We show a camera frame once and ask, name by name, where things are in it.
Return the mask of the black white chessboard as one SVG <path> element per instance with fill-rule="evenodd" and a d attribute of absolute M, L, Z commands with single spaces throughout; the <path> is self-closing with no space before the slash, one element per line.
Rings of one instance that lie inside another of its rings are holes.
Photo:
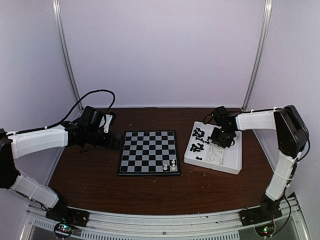
<path fill-rule="evenodd" d="M 175 160 L 175 171 L 171 171 L 173 159 Z M 167 165 L 167 170 L 163 170 L 163 165 Z M 181 175 L 176 131 L 126 131 L 117 175 Z"/>

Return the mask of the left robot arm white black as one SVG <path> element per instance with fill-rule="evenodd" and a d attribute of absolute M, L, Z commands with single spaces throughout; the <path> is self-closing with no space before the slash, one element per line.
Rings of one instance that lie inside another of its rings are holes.
<path fill-rule="evenodd" d="M 67 200 L 57 191 L 38 183 L 19 171 L 15 160 L 32 153 L 70 146 L 99 146 L 118 151 L 123 143 L 123 135 L 112 132 L 100 124 L 81 126 L 64 121 L 55 127 L 45 127 L 30 132 L 6 132 L 0 130 L 0 187 L 42 204 L 61 222 L 72 218 Z"/>

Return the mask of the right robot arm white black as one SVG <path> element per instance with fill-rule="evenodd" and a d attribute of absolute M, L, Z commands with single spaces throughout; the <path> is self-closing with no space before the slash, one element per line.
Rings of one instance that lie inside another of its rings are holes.
<path fill-rule="evenodd" d="M 287 105 L 283 108 L 229 113 L 224 106 L 220 106 L 210 113 L 210 119 L 217 125 L 210 140 L 222 148 L 231 147 L 239 131 L 276 132 L 279 150 L 277 165 L 256 210 L 259 220 L 268 220 L 279 209 L 286 189 L 294 178 L 302 152 L 310 142 L 309 131 L 297 108 L 294 105 Z"/>

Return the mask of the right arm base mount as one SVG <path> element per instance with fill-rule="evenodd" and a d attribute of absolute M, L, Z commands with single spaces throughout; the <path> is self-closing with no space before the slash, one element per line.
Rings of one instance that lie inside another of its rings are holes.
<path fill-rule="evenodd" d="M 244 208 L 239 212 L 241 224 L 249 226 L 280 218 L 283 215 L 280 210 L 280 203 L 283 199 L 283 194 L 279 199 L 272 200 L 264 193 L 260 199 L 260 206 Z"/>

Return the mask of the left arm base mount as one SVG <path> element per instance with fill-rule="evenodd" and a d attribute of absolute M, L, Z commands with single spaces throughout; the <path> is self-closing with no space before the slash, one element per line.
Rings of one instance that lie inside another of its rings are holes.
<path fill-rule="evenodd" d="M 44 208 L 45 217 L 75 227 L 86 227 L 89 220 L 89 212 L 69 207 L 65 197 L 58 194 L 58 201 L 52 207 Z"/>

